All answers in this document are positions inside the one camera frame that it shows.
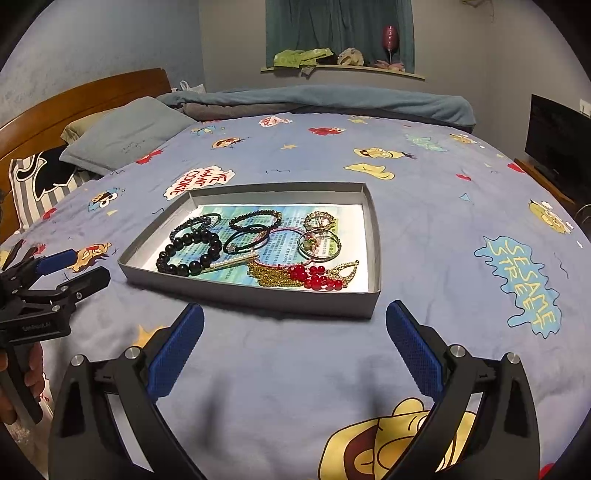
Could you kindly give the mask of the left hand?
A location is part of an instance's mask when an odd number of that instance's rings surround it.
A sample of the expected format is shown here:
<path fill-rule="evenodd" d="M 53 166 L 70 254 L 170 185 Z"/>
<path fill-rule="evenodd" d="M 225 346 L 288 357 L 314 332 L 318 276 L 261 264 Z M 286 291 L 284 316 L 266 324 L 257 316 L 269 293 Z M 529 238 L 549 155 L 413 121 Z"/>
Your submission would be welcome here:
<path fill-rule="evenodd" d="M 2 393 L 11 402 L 18 420 L 26 428 L 34 427 L 43 419 L 43 411 L 38 400 L 25 384 L 32 348 L 32 344 L 7 345 L 5 351 L 8 366 L 1 373 Z"/>

